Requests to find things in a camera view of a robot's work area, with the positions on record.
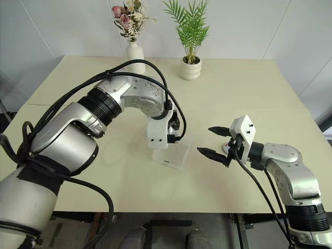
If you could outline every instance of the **white plant pot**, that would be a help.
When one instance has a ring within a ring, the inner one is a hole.
[[[199,58],[199,63],[197,64],[187,64],[181,59],[181,71],[180,75],[182,78],[187,80],[197,79],[201,74],[202,69],[202,59]]]

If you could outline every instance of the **metal table leg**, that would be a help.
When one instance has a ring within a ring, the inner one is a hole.
[[[245,231],[245,220],[243,214],[231,214],[232,221],[237,224],[240,247],[241,249],[249,249],[247,233]]]

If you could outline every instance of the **dried flower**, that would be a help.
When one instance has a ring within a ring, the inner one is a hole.
[[[120,6],[113,6],[112,11],[113,11],[113,15],[115,18],[119,18],[121,16],[121,7]]]
[[[145,27],[146,21],[151,21],[152,23],[158,23],[158,20],[151,17],[147,17],[145,15],[146,9],[147,9],[146,5],[142,3],[141,0],[128,0],[127,6],[124,5],[123,7],[122,6],[120,7],[120,12],[121,12],[120,20],[117,20],[118,18],[116,19],[116,15],[114,14],[114,17],[116,19],[114,21],[114,24],[116,25],[116,27],[118,27],[123,31],[120,32],[121,36],[128,37],[131,39],[132,42],[134,42],[136,41],[137,37],[139,37],[141,31]]]
[[[127,29],[129,29],[130,28],[130,18],[129,18],[129,16],[127,16],[126,14],[122,14],[121,15],[121,17],[120,17],[120,24],[121,24],[121,26],[125,29],[125,30],[127,30]]]

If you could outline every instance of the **green plant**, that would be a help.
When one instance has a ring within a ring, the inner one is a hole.
[[[183,48],[186,51],[186,63],[196,63],[196,53],[202,42],[208,35],[210,26],[205,24],[206,7],[208,0],[194,1],[192,4],[188,2],[189,9],[181,6],[178,0],[169,0],[164,11],[171,15],[177,24],[176,30],[180,37]]]

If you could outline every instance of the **pink flower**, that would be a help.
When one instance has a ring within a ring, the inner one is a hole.
[[[128,17],[126,14],[122,14],[120,17],[120,24],[125,30],[129,29],[130,28],[130,17]]]
[[[121,8],[120,8],[120,6],[113,6],[112,7],[112,11],[113,11],[113,14],[114,14],[115,18],[119,18],[121,16]]]

